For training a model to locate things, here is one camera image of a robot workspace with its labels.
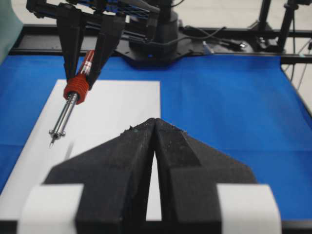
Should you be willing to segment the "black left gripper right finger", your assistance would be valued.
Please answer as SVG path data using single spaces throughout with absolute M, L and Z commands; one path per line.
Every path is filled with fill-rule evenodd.
M 155 120 L 154 134 L 165 231 L 221 233 L 216 186 L 218 183 L 256 184 L 252 170 L 159 118 Z

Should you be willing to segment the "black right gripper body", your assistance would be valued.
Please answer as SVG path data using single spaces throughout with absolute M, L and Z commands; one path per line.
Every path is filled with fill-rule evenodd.
M 63 4 L 69 7 L 74 7 L 78 4 L 83 5 L 92 9 L 96 14 L 109 12 L 144 20 L 158 20 L 160 13 L 160 9 L 157 6 L 145 0 L 65 0 Z M 28 0 L 26 2 L 26 9 L 37 18 L 56 18 L 56 8 L 58 6 L 60 4 L 51 4 L 46 0 Z

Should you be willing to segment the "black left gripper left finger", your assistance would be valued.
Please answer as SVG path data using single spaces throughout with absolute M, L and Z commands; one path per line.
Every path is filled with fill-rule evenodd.
M 79 234 L 131 234 L 146 219 L 155 119 L 54 166 L 45 184 L 83 184 Z

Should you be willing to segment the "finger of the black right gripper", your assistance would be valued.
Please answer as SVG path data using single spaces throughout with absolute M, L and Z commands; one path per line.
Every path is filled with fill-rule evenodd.
M 101 29 L 97 37 L 91 70 L 87 77 L 89 89 L 92 89 L 103 66 L 119 44 L 125 28 L 125 20 L 126 17 L 122 15 L 115 15 L 110 19 L 102 18 Z
M 76 74 L 85 32 L 82 11 L 71 4 L 60 3 L 57 7 L 57 29 L 64 57 L 66 79 L 70 80 Z

